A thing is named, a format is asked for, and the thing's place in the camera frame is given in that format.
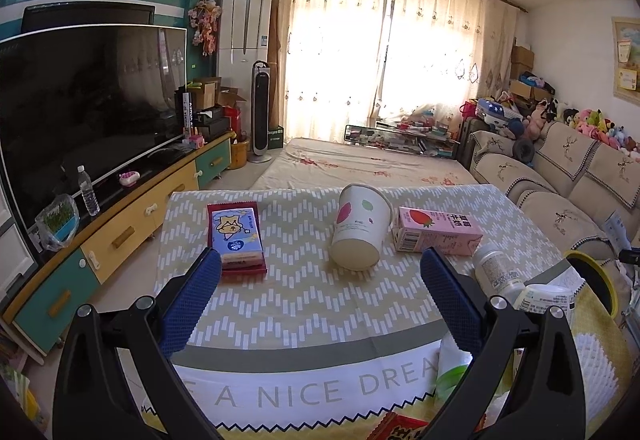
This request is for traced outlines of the glass side table with clutter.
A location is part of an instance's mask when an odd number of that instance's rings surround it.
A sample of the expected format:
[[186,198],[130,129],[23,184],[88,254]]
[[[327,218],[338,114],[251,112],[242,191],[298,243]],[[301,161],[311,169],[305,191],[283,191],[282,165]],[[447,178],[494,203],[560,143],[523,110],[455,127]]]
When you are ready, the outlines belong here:
[[376,122],[374,127],[346,125],[343,142],[412,155],[452,158],[459,143],[444,129]]

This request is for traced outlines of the yellow rimmed trash bin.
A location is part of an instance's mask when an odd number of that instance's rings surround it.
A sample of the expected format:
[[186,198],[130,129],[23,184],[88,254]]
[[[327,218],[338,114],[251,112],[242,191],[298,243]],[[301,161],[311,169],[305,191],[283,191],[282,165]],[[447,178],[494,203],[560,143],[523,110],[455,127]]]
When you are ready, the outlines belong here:
[[620,301],[612,279],[601,267],[601,264],[585,252],[578,250],[567,251],[564,253],[564,257],[589,285],[605,310],[608,311],[608,315],[612,319],[616,319],[620,313]]

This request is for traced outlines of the beige curtains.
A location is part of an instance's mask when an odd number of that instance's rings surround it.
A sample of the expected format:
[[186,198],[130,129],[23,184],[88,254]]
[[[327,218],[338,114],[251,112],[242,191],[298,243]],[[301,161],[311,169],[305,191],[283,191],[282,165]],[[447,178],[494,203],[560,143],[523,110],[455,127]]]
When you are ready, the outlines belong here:
[[518,9],[500,0],[273,0],[276,120],[287,140],[406,119],[458,133],[508,80]]

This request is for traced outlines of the white plastic yogurt cup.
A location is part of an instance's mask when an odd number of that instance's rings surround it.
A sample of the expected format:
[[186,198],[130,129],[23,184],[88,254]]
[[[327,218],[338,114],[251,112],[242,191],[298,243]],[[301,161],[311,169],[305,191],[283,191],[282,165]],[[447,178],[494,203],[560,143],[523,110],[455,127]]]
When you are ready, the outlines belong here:
[[551,307],[560,308],[571,321],[575,310],[574,291],[562,286],[530,284],[521,291],[514,302],[516,310],[536,314],[544,314]]

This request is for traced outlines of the blue cartoon tissue pack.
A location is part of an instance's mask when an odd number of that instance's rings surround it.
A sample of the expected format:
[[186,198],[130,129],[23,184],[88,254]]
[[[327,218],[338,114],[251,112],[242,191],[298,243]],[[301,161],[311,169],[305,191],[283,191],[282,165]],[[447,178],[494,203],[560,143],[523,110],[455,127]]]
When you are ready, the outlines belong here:
[[209,212],[210,247],[228,270],[259,267],[264,260],[254,209],[224,208]]

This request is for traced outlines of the clear plastic bag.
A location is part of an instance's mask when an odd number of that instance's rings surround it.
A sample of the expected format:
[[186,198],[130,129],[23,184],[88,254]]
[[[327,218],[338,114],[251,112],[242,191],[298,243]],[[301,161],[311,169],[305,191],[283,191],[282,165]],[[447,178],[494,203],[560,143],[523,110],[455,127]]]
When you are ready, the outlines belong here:
[[49,251],[59,251],[70,245],[79,225],[79,212],[70,195],[55,197],[52,203],[36,216],[36,226],[41,246]]

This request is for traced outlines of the cardboard boxes by wall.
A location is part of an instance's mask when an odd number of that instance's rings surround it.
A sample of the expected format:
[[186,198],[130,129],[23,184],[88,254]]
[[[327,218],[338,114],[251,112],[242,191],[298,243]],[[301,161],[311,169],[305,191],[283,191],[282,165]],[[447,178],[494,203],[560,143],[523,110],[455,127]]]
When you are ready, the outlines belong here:
[[551,100],[555,88],[534,71],[535,54],[525,46],[514,45],[511,51],[509,91],[523,100]]

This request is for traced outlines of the white yogurt bottle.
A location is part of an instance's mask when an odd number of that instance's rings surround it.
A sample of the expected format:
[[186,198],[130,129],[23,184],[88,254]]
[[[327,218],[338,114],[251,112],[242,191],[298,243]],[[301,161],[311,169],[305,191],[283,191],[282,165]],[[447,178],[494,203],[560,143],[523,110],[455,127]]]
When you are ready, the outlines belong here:
[[514,304],[525,285],[511,259],[494,244],[486,244],[475,250],[472,260],[475,278],[485,295],[500,296]]

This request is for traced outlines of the hanging flower decoration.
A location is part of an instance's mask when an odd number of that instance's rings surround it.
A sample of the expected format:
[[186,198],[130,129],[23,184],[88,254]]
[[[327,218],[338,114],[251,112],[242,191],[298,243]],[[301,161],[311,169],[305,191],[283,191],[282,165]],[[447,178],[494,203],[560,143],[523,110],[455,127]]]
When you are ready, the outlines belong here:
[[217,50],[219,19],[222,7],[215,0],[198,0],[188,11],[191,28],[194,30],[192,44],[198,46],[204,56]]

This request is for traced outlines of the pink strawberry milk carton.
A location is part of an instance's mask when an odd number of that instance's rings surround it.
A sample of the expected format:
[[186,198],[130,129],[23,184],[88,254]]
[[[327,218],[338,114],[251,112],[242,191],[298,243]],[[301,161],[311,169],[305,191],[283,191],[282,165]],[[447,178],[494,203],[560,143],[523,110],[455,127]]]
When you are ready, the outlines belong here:
[[399,207],[393,224],[398,252],[422,253],[435,247],[446,256],[471,257],[483,231],[470,215]]

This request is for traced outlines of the red snack wrapper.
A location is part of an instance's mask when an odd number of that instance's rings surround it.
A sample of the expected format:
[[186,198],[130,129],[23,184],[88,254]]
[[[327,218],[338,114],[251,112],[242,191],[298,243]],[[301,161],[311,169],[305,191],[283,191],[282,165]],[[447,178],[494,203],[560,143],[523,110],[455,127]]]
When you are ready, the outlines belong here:
[[412,440],[418,438],[427,426],[425,420],[389,412],[367,436],[367,440]]

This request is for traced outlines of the clear water bottle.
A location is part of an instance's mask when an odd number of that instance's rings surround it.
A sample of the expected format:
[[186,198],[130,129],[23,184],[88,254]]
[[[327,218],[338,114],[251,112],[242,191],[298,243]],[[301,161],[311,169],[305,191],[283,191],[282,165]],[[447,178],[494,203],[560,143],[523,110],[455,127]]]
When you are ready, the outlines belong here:
[[94,192],[91,179],[84,165],[79,165],[77,172],[80,195],[85,203],[88,215],[95,217],[100,213],[100,205],[96,199],[96,193]]

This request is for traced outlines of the white paper cup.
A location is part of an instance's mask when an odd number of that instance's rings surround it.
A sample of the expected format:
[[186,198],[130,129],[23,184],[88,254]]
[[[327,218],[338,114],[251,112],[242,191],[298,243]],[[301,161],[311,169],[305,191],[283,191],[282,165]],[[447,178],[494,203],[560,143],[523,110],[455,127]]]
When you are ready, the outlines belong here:
[[337,216],[329,248],[331,259],[343,269],[365,271],[381,258],[393,207],[377,189],[349,184],[338,197]]

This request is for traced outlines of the red tray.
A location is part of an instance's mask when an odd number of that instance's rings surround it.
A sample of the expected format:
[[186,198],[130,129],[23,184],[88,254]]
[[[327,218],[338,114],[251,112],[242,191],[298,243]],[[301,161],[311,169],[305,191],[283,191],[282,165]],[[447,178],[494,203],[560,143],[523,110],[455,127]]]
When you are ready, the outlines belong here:
[[264,276],[267,266],[257,204],[254,201],[208,204],[207,215],[207,244],[220,256],[222,275]]

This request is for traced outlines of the yellow green tv cabinet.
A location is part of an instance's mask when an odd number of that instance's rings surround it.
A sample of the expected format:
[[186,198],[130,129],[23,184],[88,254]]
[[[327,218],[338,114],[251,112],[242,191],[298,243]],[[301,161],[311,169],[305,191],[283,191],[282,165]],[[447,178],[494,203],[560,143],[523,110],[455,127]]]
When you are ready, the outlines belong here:
[[32,359],[43,362],[61,341],[76,305],[89,301],[162,226],[172,194],[201,189],[228,168],[234,138],[229,131],[165,170],[145,175],[96,218],[82,221],[70,245],[30,275],[2,310],[1,323],[23,340]]

